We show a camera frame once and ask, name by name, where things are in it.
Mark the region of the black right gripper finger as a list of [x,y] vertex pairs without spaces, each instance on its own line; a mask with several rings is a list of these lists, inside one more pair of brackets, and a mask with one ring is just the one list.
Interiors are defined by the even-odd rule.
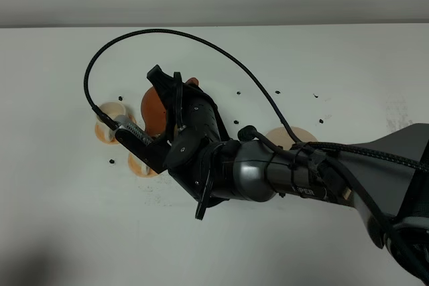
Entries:
[[198,201],[196,214],[195,214],[195,219],[197,220],[202,220],[204,218],[207,208],[212,208],[221,203],[220,198],[211,196],[216,174],[217,174],[216,167],[212,165],[208,170],[206,182],[205,182],[204,188],[202,189],[200,199]]
[[155,88],[166,109],[166,118],[174,119],[178,114],[178,73],[169,76],[159,65],[155,65],[147,73],[147,79],[151,83],[151,87]]

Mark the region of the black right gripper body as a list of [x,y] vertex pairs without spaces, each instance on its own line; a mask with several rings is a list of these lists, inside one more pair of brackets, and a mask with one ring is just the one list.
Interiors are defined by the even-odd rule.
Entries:
[[164,165],[170,176],[196,201],[202,197],[211,152],[230,139],[214,100],[195,84],[164,88],[166,135],[172,145]]

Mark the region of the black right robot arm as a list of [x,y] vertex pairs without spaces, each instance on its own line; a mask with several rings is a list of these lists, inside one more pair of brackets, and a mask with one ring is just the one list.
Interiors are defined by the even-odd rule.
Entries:
[[371,240],[428,282],[428,126],[368,143],[298,142],[285,150],[246,126],[232,140],[216,106],[159,66],[147,74],[167,111],[168,173],[196,201],[196,218],[227,200],[287,194],[354,208]]

